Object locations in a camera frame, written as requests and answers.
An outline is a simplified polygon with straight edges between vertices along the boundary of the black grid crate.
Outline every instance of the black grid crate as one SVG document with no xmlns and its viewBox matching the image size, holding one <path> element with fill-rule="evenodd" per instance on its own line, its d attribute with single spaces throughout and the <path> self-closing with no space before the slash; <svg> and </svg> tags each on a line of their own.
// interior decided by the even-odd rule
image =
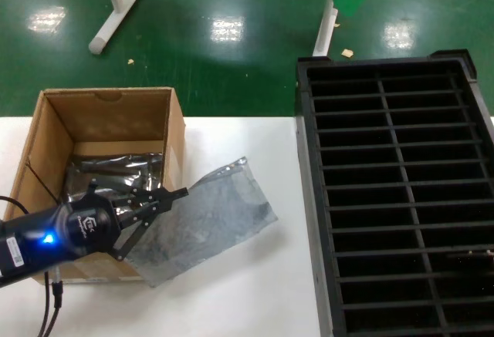
<svg viewBox="0 0 494 337">
<path fill-rule="evenodd" d="M 322 335 L 494 335 L 493 133 L 475 78 L 466 51 L 299 61 Z"/>
</svg>

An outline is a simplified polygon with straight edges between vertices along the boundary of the blue led light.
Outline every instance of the blue led light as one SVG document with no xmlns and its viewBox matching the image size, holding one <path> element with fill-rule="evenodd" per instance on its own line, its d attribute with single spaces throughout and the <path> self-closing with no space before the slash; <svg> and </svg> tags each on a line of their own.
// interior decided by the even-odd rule
<svg viewBox="0 0 494 337">
<path fill-rule="evenodd" d="M 55 238 L 51 234 L 47 234 L 43 238 L 43 243 L 53 243 L 55 241 Z"/>
</svg>

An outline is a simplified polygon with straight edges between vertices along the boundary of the open cardboard box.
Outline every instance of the open cardboard box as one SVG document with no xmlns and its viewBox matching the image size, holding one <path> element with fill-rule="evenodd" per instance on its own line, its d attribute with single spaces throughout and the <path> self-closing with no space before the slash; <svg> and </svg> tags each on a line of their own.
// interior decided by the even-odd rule
<svg viewBox="0 0 494 337">
<path fill-rule="evenodd" d="M 48 89 L 39 94 L 11 196 L 29 212 L 56 206 L 72 154 L 162 153 L 162 182 L 181 187 L 185 124 L 172 88 Z M 9 205 L 5 219 L 23 215 Z M 65 282 L 127 281 L 131 266 L 96 253 L 60 267 Z M 42 281 L 42 275 L 34 279 Z"/>
</svg>

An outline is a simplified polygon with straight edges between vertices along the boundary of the white metal frame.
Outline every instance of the white metal frame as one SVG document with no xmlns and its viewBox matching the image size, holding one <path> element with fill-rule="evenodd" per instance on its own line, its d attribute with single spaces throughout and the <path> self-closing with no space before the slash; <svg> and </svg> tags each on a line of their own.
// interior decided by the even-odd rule
<svg viewBox="0 0 494 337">
<path fill-rule="evenodd" d="M 90 51 L 100 54 L 136 0 L 111 0 L 113 12 L 90 43 Z"/>
<path fill-rule="evenodd" d="M 327 56 L 330 49 L 331 36 L 333 35 L 334 24 L 337 21 L 338 10 L 334 7 L 333 0 L 326 0 L 324 6 L 323 20 L 317 34 L 316 46 L 313 56 Z"/>
</svg>

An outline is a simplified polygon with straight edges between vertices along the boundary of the green floor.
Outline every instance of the green floor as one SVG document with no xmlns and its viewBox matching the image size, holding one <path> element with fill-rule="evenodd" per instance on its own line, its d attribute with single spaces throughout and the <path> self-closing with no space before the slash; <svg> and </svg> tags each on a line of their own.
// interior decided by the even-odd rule
<svg viewBox="0 0 494 337">
<path fill-rule="evenodd" d="M 93 56 L 87 46 L 110 0 L 0 0 L 0 116 L 31 114 L 41 89 L 109 86 L 174 86 L 188 116 L 291 115 L 296 59 L 312 53 L 323 1 L 139 0 Z M 493 5 L 366 0 L 353 17 L 338 18 L 330 56 L 467 48 L 492 113 Z M 40 27 L 46 17 L 61 19 L 56 32 Z"/>
</svg>

